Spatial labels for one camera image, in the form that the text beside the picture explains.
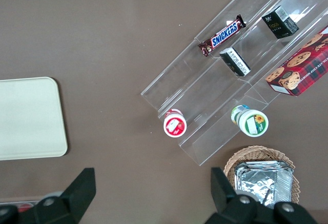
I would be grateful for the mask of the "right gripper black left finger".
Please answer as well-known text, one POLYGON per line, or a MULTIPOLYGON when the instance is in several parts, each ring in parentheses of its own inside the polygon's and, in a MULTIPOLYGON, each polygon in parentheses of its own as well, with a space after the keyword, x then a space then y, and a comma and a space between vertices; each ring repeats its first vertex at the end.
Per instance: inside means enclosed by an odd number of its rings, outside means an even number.
POLYGON ((19 213, 18 223, 79 223, 96 194, 95 170, 85 168, 60 196, 19 213))

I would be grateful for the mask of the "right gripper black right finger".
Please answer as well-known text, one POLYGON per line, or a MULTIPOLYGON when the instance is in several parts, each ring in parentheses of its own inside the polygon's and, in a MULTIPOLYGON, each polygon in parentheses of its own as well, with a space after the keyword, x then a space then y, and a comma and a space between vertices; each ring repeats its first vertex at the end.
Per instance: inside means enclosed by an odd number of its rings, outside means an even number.
POLYGON ((211 195, 216 207, 207 223, 252 223, 257 203, 246 195, 238 195, 221 168, 211 169, 211 195))

